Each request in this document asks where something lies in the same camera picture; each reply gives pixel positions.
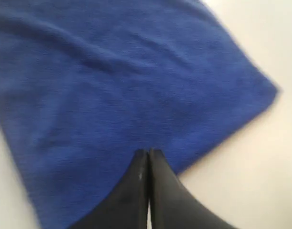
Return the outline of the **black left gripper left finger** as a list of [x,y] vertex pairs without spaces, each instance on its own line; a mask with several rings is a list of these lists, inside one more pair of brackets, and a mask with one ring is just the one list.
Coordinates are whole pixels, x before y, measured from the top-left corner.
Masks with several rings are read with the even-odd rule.
[[71,229],[145,229],[148,219],[148,153],[139,149],[108,196]]

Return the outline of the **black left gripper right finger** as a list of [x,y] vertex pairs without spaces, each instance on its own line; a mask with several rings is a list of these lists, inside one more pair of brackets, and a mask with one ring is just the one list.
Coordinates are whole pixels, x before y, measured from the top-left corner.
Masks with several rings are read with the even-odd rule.
[[181,183],[163,152],[148,153],[148,194],[153,229],[233,229]]

